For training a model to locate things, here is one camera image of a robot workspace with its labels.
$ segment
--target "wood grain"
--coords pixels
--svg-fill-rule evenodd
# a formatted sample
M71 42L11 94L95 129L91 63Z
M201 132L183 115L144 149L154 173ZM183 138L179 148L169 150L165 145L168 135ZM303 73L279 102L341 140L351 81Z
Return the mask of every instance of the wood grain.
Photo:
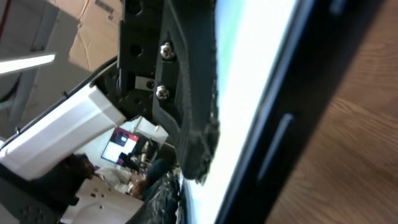
M398 223L397 0L383 5L266 223Z

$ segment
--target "screw head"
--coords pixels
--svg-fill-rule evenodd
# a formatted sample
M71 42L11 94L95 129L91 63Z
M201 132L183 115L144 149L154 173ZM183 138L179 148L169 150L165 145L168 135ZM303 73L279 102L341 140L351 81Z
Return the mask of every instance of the screw head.
M170 96L170 92L168 91L166 86L158 86L156 88L156 97L160 100L167 100Z
M165 60L171 60L175 56L173 48L169 43L165 43L164 45L160 46L160 54Z

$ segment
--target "wall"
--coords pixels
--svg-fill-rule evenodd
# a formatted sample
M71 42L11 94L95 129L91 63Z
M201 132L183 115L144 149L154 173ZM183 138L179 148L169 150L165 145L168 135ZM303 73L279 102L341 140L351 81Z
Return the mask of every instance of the wall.
M155 126L147 121L145 118L137 118L134 121L129 121L120 126L131 133L139 132L147 138L152 138L163 144L167 139L168 134L163 128L159 128L157 131ZM111 138L114 129L111 129L102 135L98 136L96 139L87 143L80 149L78 149L75 154L86 154L89 160L96 166L115 166L114 163L101 158L101 155Z

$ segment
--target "cardboard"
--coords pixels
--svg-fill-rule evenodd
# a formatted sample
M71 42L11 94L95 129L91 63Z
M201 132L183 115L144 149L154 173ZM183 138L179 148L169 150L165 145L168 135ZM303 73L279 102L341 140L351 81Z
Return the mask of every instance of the cardboard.
M48 0L80 21L69 61L93 71L118 54L120 0Z

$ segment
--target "seated person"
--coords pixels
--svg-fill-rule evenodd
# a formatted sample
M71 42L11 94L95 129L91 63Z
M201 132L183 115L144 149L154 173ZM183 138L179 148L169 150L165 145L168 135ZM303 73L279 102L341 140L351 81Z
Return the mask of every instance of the seated person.
M86 156L80 156L90 170L94 170L94 165ZM133 197L146 200L147 197L157 189L153 184L159 180L168 171L171 171L172 165L165 159L157 159L148 168L146 175L133 174L127 170L116 167L104 167L97 169L95 175L107 182L112 188L122 193L131 193ZM134 184L129 191L129 182Z

